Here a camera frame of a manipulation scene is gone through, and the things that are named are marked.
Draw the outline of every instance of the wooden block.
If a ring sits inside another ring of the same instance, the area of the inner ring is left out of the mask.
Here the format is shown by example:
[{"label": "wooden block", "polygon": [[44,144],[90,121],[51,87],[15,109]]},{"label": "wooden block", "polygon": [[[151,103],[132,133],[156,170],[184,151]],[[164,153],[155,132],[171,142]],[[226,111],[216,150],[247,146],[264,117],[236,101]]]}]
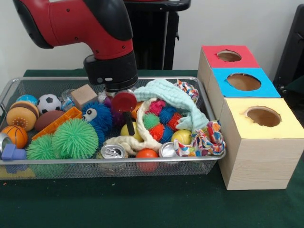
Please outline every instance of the wooden block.
[{"label": "wooden block", "polygon": [[80,111],[85,104],[93,101],[98,101],[98,95],[88,84],[74,90],[71,92],[71,95],[75,102],[76,108],[78,108]]},{"label": "wooden block", "polygon": [[260,68],[214,68],[207,95],[220,118],[225,97],[281,97]]},{"label": "wooden block", "polygon": [[225,98],[220,116],[228,190],[285,189],[304,150],[304,129],[283,98]]},{"label": "wooden block", "polygon": [[199,60],[198,79],[206,91],[213,68],[260,68],[246,46],[202,46]]}]

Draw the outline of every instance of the light blue towel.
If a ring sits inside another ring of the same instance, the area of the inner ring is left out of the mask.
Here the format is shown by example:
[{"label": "light blue towel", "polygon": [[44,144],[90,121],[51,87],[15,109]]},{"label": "light blue towel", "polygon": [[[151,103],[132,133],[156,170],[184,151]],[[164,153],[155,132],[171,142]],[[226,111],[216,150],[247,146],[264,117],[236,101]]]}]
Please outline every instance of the light blue towel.
[{"label": "light blue towel", "polygon": [[145,101],[153,97],[164,100],[169,105],[189,111],[186,117],[180,119],[177,129],[195,130],[204,128],[209,120],[202,113],[184,91],[165,79],[150,81],[145,87],[135,90],[137,101]]}]

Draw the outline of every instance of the white wall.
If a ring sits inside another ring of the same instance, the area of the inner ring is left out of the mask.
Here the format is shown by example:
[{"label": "white wall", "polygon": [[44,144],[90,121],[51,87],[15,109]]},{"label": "white wall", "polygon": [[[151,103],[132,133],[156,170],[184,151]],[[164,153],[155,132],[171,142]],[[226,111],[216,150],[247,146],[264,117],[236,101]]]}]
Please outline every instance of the white wall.
[{"label": "white wall", "polygon": [[[244,44],[274,77],[301,0],[192,0],[180,12],[174,69],[197,69],[201,44]],[[74,69],[91,53],[85,44],[44,50],[25,32],[11,0],[0,0],[0,90],[26,69]]]}]

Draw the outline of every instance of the red box top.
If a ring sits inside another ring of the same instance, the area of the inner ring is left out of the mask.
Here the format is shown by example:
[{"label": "red box top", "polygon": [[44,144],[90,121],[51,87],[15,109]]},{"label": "red box top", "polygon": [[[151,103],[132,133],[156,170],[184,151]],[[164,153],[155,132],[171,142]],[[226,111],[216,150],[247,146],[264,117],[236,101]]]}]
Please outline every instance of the red box top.
[{"label": "red box top", "polygon": [[202,46],[211,68],[260,68],[246,46]]}]

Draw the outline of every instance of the yellow box top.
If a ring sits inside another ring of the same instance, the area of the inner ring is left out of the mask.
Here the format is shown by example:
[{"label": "yellow box top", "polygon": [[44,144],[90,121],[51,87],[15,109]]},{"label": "yellow box top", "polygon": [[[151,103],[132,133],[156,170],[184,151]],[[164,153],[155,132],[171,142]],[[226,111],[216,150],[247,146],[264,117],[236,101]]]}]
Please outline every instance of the yellow box top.
[{"label": "yellow box top", "polygon": [[283,98],[226,98],[243,139],[302,139],[304,128]]}]

